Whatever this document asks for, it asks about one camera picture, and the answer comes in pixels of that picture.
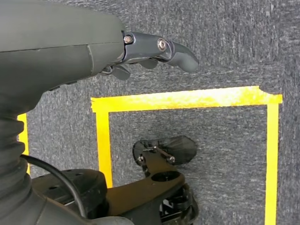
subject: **yellow tape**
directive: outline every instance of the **yellow tape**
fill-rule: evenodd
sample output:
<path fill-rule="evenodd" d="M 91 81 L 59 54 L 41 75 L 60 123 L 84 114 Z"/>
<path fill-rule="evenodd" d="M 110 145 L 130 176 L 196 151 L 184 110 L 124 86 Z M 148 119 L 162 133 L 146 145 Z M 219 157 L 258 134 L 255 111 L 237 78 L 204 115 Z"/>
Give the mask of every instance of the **yellow tape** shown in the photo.
<path fill-rule="evenodd" d="M 267 109 L 267 175 L 265 180 L 265 225 L 275 225 L 277 214 L 277 177 L 278 162 L 278 104 Z"/>
<path fill-rule="evenodd" d="M 144 95 L 92 98 L 92 109 L 97 113 L 188 109 L 244 105 L 279 104 L 282 95 L 263 92 L 259 86 L 190 90 Z"/>
<path fill-rule="evenodd" d="M 278 107 L 283 102 L 282 95 L 268 94 L 260 90 L 259 86 L 249 86 L 91 98 L 91 100 L 92 110 L 96 116 L 99 169 L 105 174 L 109 188 L 112 187 L 109 118 L 110 112 L 268 105 L 265 224 L 276 224 Z"/>
<path fill-rule="evenodd" d="M 29 141 L 28 141 L 28 130 L 27 130 L 27 116 L 26 114 L 21 114 L 17 117 L 17 120 L 24 123 L 24 130 L 19 134 L 19 141 L 23 142 L 25 145 L 24 155 L 29 155 Z M 30 166 L 28 164 L 27 173 L 30 174 Z"/>
<path fill-rule="evenodd" d="M 108 112 L 96 115 L 98 142 L 99 169 L 105 174 L 106 185 L 112 187 L 112 160 L 110 155 L 109 117 Z"/>

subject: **robotic arm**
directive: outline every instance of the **robotic arm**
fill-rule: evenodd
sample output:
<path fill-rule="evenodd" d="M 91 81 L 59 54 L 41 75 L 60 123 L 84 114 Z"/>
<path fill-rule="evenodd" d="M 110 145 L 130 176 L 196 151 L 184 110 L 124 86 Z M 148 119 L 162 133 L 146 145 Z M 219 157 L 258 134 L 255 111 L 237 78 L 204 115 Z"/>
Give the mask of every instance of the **robotic arm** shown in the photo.
<path fill-rule="evenodd" d="M 18 115 L 41 95 L 94 75 L 127 79 L 122 65 L 158 62 L 197 69 L 190 50 L 163 37 L 125 31 L 113 15 L 38 0 L 0 0 L 0 224 L 132 225 L 124 217 L 89 220 L 35 192 L 17 136 Z"/>

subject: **black cable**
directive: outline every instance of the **black cable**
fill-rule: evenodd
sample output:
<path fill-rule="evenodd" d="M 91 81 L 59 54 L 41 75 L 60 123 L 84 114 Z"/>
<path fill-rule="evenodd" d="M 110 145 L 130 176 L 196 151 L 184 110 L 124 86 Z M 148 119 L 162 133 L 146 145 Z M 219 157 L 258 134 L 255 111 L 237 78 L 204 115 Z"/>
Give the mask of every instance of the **black cable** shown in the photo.
<path fill-rule="evenodd" d="M 79 194 L 79 191 L 70 179 L 69 179 L 68 177 L 66 177 L 66 175 L 62 173 L 61 171 L 55 168 L 54 166 L 52 166 L 47 162 L 44 162 L 42 160 L 35 158 L 32 156 L 21 155 L 20 157 L 26 160 L 27 162 L 29 162 L 30 164 L 35 165 L 35 166 L 47 170 L 48 172 L 50 172 L 51 174 L 57 177 L 57 179 L 62 181 L 74 197 L 74 201 L 78 207 L 81 215 L 84 218 L 87 218 L 87 214 L 86 214 L 84 207 L 81 199 L 81 195 Z"/>

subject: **hex bolt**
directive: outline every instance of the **hex bolt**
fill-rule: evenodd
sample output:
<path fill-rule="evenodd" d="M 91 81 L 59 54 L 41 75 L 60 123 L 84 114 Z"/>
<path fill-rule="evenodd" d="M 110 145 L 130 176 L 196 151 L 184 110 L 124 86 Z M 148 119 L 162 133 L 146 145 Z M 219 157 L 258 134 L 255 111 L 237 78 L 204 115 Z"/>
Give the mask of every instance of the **hex bolt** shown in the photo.
<path fill-rule="evenodd" d="M 160 51 L 164 51 L 167 48 L 167 42 L 163 38 L 159 38 L 158 40 L 158 47 Z"/>
<path fill-rule="evenodd" d="M 174 156 L 171 156 L 169 158 L 170 163 L 175 163 L 175 157 Z"/>
<path fill-rule="evenodd" d="M 124 42 L 125 44 L 130 44 L 130 43 L 133 42 L 133 39 L 130 35 L 126 35 L 124 37 Z"/>
<path fill-rule="evenodd" d="M 142 162 L 144 160 L 144 157 L 142 155 L 139 156 L 138 160 L 139 162 Z"/>

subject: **mounting hole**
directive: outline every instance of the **mounting hole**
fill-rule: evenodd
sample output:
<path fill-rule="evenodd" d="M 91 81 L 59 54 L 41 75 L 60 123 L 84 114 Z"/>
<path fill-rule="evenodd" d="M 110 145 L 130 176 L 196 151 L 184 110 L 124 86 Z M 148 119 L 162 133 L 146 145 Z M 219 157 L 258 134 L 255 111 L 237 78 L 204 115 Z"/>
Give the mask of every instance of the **mounting hole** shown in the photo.
<path fill-rule="evenodd" d="M 166 182 L 170 181 L 173 179 L 176 179 L 180 176 L 179 172 L 177 171 L 167 171 L 167 172 L 158 172 L 152 177 L 153 181 L 157 182 Z"/>
<path fill-rule="evenodd" d="M 59 186 L 52 186 L 52 187 L 50 187 L 50 188 L 48 188 L 49 190 L 54 190 L 54 189 L 57 189 L 57 188 L 58 188 Z"/>

